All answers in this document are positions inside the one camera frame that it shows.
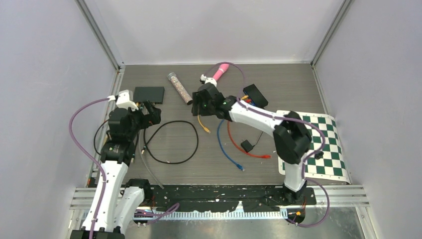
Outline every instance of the power adapter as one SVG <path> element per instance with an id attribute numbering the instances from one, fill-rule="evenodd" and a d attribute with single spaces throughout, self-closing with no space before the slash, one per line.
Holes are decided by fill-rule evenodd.
<path id="1" fill-rule="evenodd" d="M 248 141 L 248 140 L 245 140 L 245 141 L 243 141 L 241 144 L 240 144 L 240 146 L 243 148 L 243 150 L 245 150 L 245 152 L 247 152 L 247 153 L 249 153 L 250 151 L 252 151 L 253 150 L 253 146 L 252 146 L 252 144 Z"/>

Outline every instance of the checkerboard mat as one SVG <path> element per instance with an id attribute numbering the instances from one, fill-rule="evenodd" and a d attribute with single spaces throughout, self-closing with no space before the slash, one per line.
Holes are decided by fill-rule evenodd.
<path id="1" fill-rule="evenodd" d="M 286 115 L 288 113 L 288 111 L 277 111 L 278 115 Z M 350 183 L 334 118 L 322 114 L 297 113 L 304 121 L 318 127 L 325 136 L 325 147 L 322 149 L 324 152 L 323 158 L 315 159 L 310 157 L 305 168 L 305 176 Z M 312 135 L 311 150 L 321 147 L 321 136 L 319 133 L 310 126 L 306 126 L 306 128 Z M 284 162 L 280 158 L 278 158 L 278 162 L 280 174 L 285 175 Z"/>

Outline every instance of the white wall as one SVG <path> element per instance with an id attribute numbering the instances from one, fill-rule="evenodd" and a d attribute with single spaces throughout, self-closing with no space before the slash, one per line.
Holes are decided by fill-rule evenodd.
<path id="1" fill-rule="evenodd" d="M 2 0 L 0 42 L 0 238 L 61 239 L 90 167 L 69 119 L 109 94 L 114 68 L 73 0 Z M 104 112 L 75 122 L 89 151 Z"/>
<path id="2" fill-rule="evenodd" d="M 420 238 L 422 1 L 356 0 L 317 72 L 382 239 Z"/>
<path id="3" fill-rule="evenodd" d="M 125 64 L 310 62 L 342 0 L 95 0 Z"/>

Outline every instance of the tube filled with beads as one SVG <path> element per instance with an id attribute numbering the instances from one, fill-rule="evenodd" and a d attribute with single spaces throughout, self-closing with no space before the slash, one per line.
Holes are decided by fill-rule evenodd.
<path id="1" fill-rule="evenodd" d="M 173 84 L 174 88 L 176 88 L 177 92 L 179 92 L 179 95 L 182 97 L 185 103 L 187 105 L 192 104 L 193 101 L 191 95 L 189 95 L 185 87 L 183 87 L 182 83 L 180 83 L 179 79 L 177 79 L 176 73 L 170 73 L 167 78 Z"/>

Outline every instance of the gray wooden tabletop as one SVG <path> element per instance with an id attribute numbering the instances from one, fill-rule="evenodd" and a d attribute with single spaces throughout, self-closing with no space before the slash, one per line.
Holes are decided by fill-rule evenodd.
<path id="1" fill-rule="evenodd" d="M 227 124 L 223 123 L 220 135 L 227 154 L 245 171 L 240 171 L 221 152 L 216 129 L 220 122 L 215 116 L 202 117 L 203 124 L 211 130 L 206 133 L 192 116 L 191 106 L 187 106 L 173 85 L 167 80 L 170 72 L 175 72 L 189 93 L 198 89 L 199 77 L 210 65 L 164 65 L 127 66 L 120 89 L 134 91 L 138 86 L 163 86 L 164 103 L 157 105 L 162 110 L 161 123 L 172 120 L 192 122 L 199 134 L 199 148 L 195 156 L 186 163 L 167 165 L 158 163 L 145 153 L 145 159 L 155 176 L 163 184 L 282 184 L 284 176 L 278 172 L 277 154 L 274 153 L 273 139 L 263 135 L 254 154 L 271 154 L 270 159 L 247 156 L 237 150 L 227 134 Z M 268 100 L 266 110 L 292 110 L 310 113 L 324 113 L 316 82 L 309 64 L 254 64 L 241 65 L 247 77 L 247 85 L 255 84 Z M 225 97 L 237 95 L 242 88 L 242 77 L 234 67 L 221 77 L 218 89 Z M 147 139 L 158 128 L 154 125 L 146 130 Z M 259 131 L 241 123 L 230 126 L 234 140 L 255 143 Z M 154 156 L 162 161 L 177 162 L 188 158 L 195 149 L 196 137 L 187 123 L 172 123 L 163 127 L 148 145 Z M 125 180 L 146 178 L 155 181 L 145 169 L 137 151 L 135 162 L 130 165 Z"/>

